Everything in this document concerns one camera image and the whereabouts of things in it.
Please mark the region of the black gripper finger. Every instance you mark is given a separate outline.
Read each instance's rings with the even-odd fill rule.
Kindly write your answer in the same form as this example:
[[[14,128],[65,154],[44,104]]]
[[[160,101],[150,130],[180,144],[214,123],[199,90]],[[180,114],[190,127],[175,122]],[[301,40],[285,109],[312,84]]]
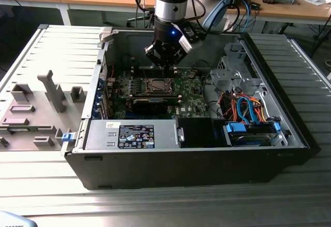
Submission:
[[[180,63],[185,56],[187,55],[186,51],[183,48],[176,48],[176,49],[171,49],[170,54],[169,54],[169,59],[168,59],[168,77],[169,78],[175,78],[176,75],[174,74],[174,69],[173,67],[176,66],[178,63]]]
[[[146,57],[152,61],[152,63],[158,67],[163,76],[167,74],[169,70],[166,50],[162,46],[162,43],[152,43],[150,46],[145,47]]]

